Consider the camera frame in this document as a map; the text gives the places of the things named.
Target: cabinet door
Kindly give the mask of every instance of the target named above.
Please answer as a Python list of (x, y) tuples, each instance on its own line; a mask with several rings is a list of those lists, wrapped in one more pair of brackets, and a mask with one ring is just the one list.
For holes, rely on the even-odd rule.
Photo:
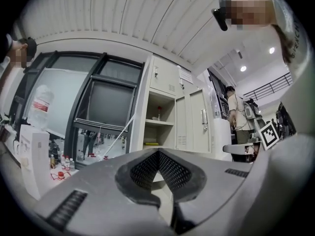
[(176, 100), (176, 148), (186, 150), (187, 131), (186, 131), (186, 102), (185, 97)]
[(203, 153), (211, 152), (209, 120), (203, 90), (198, 90), (190, 94), (190, 105), (193, 151)]
[(150, 87), (177, 95), (179, 83), (178, 68), (170, 61), (154, 57)]

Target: ceiling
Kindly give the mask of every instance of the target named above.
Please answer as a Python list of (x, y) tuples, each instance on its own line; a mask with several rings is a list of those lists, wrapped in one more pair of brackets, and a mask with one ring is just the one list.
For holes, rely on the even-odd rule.
[[(218, 0), (30, 0), (21, 14), (25, 35), (38, 44), (99, 38), (163, 56), (195, 75), (209, 68), (228, 84), (244, 79), (279, 54), (271, 28), (222, 31), (211, 10)], [(235, 49), (239, 49), (240, 59)], [(240, 66), (247, 70), (240, 72)]]
[(236, 86), (259, 69), (273, 65), (277, 60), (282, 60), (279, 38), (272, 27), (253, 31), (245, 37), (242, 43), (220, 58), (210, 67), (214, 74), (226, 78), (228, 84)]

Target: black mesh pad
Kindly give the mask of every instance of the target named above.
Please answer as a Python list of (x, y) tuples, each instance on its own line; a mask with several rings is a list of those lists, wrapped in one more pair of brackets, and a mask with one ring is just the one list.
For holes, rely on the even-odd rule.
[(117, 187), (138, 204), (159, 207), (159, 198), (151, 194), (158, 171), (173, 193), (174, 202), (194, 199), (206, 182), (206, 176), (199, 167), (159, 149), (122, 165), (115, 175)]

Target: man in white shirt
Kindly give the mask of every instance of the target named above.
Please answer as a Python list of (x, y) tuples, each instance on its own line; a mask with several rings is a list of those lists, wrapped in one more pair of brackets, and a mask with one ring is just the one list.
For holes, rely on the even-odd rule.
[[(246, 119), (243, 100), (236, 95), (234, 87), (231, 86), (226, 88), (226, 95), (230, 111), (229, 122), (236, 131), (237, 144), (246, 144), (250, 134), (254, 132), (254, 128)], [(245, 160), (242, 155), (232, 155), (232, 157), (234, 161), (238, 162)]]

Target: water bottle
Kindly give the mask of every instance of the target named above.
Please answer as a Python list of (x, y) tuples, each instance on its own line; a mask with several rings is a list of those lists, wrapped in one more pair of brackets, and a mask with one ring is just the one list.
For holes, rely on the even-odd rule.
[(221, 116), (220, 116), (220, 110), (219, 110), (217, 104), (215, 105), (215, 116), (216, 116), (216, 118), (221, 118)]
[(65, 158), (64, 169), (65, 169), (66, 171), (69, 171), (69, 170), (70, 170), (70, 160), (69, 160), (69, 157), (68, 157), (68, 156), (66, 156), (66, 158)]
[(65, 167), (64, 167), (64, 164), (65, 164), (65, 157), (64, 157), (64, 154), (61, 155), (61, 168), (64, 170)]
[(34, 94), (28, 114), (28, 123), (41, 130), (46, 130), (48, 125), (47, 112), (54, 100), (54, 94), (46, 85), (39, 86)]
[(72, 158), (70, 158), (70, 170), (74, 171), (75, 170), (75, 166), (74, 166), (74, 161)]

